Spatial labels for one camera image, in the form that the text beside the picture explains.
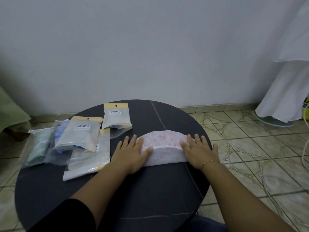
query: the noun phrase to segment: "person's left hand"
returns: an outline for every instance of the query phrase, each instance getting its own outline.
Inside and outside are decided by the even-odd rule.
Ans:
[[[111,159],[112,164],[122,168],[127,174],[133,174],[140,170],[153,151],[153,148],[149,147],[142,154],[140,154],[144,139],[141,137],[137,143],[135,142],[135,134],[133,135],[130,143],[129,137],[126,136],[123,143],[122,141],[118,143]]]

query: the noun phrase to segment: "finger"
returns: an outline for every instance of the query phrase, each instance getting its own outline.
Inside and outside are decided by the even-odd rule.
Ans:
[[[118,142],[118,144],[117,144],[117,146],[116,146],[116,150],[120,150],[121,145],[122,145],[122,141]]]
[[[128,147],[134,147],[135,146],[135,142],[136,142],[136,135],[134,134],[133,137],[131,138],[131,141],[128,145]]]
[[[201,142],[200,137],[198,136],[198,134],[195,134],[195,135],[194,135],[194,138],[195,138],[195,143],[196,143],[196,144],[202,145],[202,142]]]
[[[181,141],[180,143],[181,148],[183,149],[185,155],[189,155],[190,154],[190,150],[191,148],[188,146],[188,144],[186,144],[184,141]]]
[[[140,137],[139,140],[137,141],[137,143],[135,144],[135,149],[138,150],[138,152],[141,152],[141,148],[143,146],[143,143],[144,143],[144,138],[143,137]]]
[[[142,166],[145,164],[146,160],[152,154],[153,150],[154,149],[152,147],[149,147],[141,154],[141,159],[142,159],[142,163],[143,163]]]
[[[209,146],[208,146],[208,143],[207,143],[207,140],[206,140],[206,137],[205,136],[201,136],[202,138],[202,143],[204,145],[204,147],[208,148],[209,149]]]
[[[188,144],[189,144],[190,147],[195,145],[195,141],[191,138],[190,134],[188,134],[188,136],[187,136],[187,141],[188,141]]]
[[[213,152],[218,155],[218,145],[216,143],[213,145]]]
[[[128,146],[128,142],[129,142],[129,137],[126,136],[125,139],[123,140],[123,144],[122,144],[121,149],[126,148]]]

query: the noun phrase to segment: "forearm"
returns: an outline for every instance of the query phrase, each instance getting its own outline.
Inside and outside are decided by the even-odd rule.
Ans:
[[[211,184],[229,231],[294,231],[253,195],[219,162],[207,163],[203,173]]]
[[[109,163],[72,196],[89,208],[95,218],[96,227],[98,227],[110,199],[126,176],[127,173],[124,169]]]

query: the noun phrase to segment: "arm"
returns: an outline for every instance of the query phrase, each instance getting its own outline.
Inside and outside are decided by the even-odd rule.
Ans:
[[[129,143],[126,136],[123,144],[121,141],[118,143],[111,162],[72,196],[89,208],[97,228],[111,197],[125,177],[137,172],[151,155],[152,148],[140,155],[143,141],[141,137],[135,144],[136,135],[133,135]]]
[[[206,138],[201,139],[195,134],[194,141],[188,135],[189,145],[180,145],[189,163],[200,169],[211,184],[229,231],[294,231],[220,163],[216,144],[211,151]]]

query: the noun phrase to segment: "baseboard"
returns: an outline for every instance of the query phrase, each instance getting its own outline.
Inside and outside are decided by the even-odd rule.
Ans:
[[[189,106],[179,107],[186,113],[202,113],[202,112],[216,112],[216,111],[237,111],[237,110],[254,110],[257,108],[258,103],[229,103],[229,104],[214,104],[203,106]],[[55,120],[65,120],[77,112],[66,114],[51,114],[41,116],[31,116],[30,123],[47,123],[54,122]]]

